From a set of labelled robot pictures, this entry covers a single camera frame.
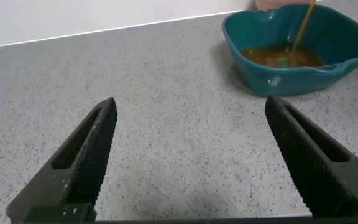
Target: speckled countertop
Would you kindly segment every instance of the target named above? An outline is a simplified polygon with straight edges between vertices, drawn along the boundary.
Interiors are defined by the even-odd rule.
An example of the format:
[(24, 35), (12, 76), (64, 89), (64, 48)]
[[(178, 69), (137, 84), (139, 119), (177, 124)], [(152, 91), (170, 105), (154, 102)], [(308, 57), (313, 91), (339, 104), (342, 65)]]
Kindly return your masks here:
[[(358, 21), (358, 1), (330, 0)], [(0, 47), (0, 223), (90, 109), (118, 122), (98, 219), (305, 215), (264, 115), (232, 73), (227, 15)], [(287, 100), (358, 156), (358, 69)]]

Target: bowl rim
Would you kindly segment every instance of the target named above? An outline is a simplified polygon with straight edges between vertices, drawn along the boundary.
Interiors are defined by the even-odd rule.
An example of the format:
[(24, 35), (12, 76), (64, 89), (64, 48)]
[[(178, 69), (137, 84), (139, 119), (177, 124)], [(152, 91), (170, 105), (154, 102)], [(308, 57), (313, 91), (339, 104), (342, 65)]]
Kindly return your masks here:
[[(322, 66), (322, 67), (328, 67), (328, 66), (334, 66), (334, 68), (332, 69), (323, 69), (322, 67), (310, 67), (310, 66), (302, 66), (302, 67), (295, 67), (295, 68), (273, 68), (273, 67), (268, 67), (266, 65), (260, 65), (258, 63), (255, 63), (247, 58), (245, 58), (244, 56), (242, 56), (242, 54), (240, 53), (239, 49), (233, 44), (231, 38), (229, 37), (229, 34), (227, 33), (227, 30), (226, 30), (226, 22), (229, 18), (231, 18), (232, 16), (235, 16), (237, 14), (242, 14), (242, 13), (245, 13), (245, 12), (264, 12), (264, 13), (268, 13), (268, 12), (272, 12), (272, 11), (277, 11), (277, 10), (280, 10), (281, 8), (284, 8), (284, 7), (291, 7), (291, 6), (298, 6), (298, 5), (309, 5), (308, 3), (295, 3), (295, 4), (286, 4), (286, 5), (283, 5), (281, 7), (278, 7), (278, 8), (274, 8), (274, 9), (268, 9), (268, 10), (251, 10), (251, 9), (248, 9), (248, 10), (243, 10), (243, 11), (239, 11), (239, 12), (235, 12), (235, 13), (232, 13), (230, 15), (228, 15), (222, 22), (222, 31), (223, 31), (223, 34), (224, 34), (224, 37), (226, 39), (226, 41), (228, 42), (228, 44), (230, 45), (231, 49), (234, 51), (234, 53), (236, 55), (239, 55), (240, 59), (242, 61), (245, 61), (257, 68), (261, 68), (261, 69), (268, 69), (268, 70), (273, 70), (275, 72), (286, 72), (286, 73), (297, 73), (299, 72), (299, 70), (304, 70), (304, 71), (313, 71), (313, 72), (318, 72), (322, 75), (337, 75), (338, 73), (342, 73), (345, 71), (345, 69), (348, 67), (348, 65), (350, 64), (353, 64), (353, 63), (357, 63), (358, 62), (358, 58), (351, 58), (351, 59), (348, 59), (344, 62), (341, 62), (341, 63), (337, 63), (337, 64), (332, 64), (332, 65), (325, 65), (325, 66)], [(339, 14), (340, 16), (344, 17), (345, 19), (347, 19), (349, 22), (352, 22), (353, 24), (356, 24), (358, 26), (358, 22), (356, 22), (354, 19), (350, 18), (349, 16), (347, 15), (344, 15), (343, 13), (331, 8), (331, 7), (327, 7), (327, 6), (322, 6), (322, 5), (319, 5), (319, 4), (316, 4), (315, 7), (323, 7), (325, 9), (328, 9), (330, 11), (334, 11), (335, 13)]]

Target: brown liquid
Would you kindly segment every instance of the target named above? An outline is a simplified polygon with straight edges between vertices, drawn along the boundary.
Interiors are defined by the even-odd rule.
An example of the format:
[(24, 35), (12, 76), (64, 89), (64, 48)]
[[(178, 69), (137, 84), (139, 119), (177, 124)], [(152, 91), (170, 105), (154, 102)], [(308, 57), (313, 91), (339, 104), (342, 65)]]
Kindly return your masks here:
[(316, 0), (311, 0), (293, 44), (286, 43), (273, 47), (248, 47), (241, 50), (241, 54), (248, 60), (269, 67), (322, 66), (323, 63), (311, 49), (299, 45), (315, 3)]

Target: white wall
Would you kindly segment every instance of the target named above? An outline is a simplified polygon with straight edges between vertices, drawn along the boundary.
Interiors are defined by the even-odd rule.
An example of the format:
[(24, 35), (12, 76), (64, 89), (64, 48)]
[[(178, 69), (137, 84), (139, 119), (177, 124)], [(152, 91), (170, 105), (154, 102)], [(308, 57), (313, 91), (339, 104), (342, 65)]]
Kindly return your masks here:
[(0, 45), (238, 11), (252, 0), (0, 0)]

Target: teal bowl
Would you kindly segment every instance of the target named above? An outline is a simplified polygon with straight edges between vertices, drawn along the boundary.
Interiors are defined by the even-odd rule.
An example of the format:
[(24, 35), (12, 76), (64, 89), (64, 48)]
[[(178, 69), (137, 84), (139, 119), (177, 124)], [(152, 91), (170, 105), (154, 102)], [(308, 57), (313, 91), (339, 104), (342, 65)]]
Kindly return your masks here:
[(294, 95), (319, 90), (358, 67), (358, 23), (329, 7), (315, 5), (301, 45), (317, 53), (325, 66), (272, 68), (240, 54), (246, 47), (266, 47), (294, 40), (308, 4), (268, 11), (241, 11), (222, 24), (242, 81), (262, 95)]

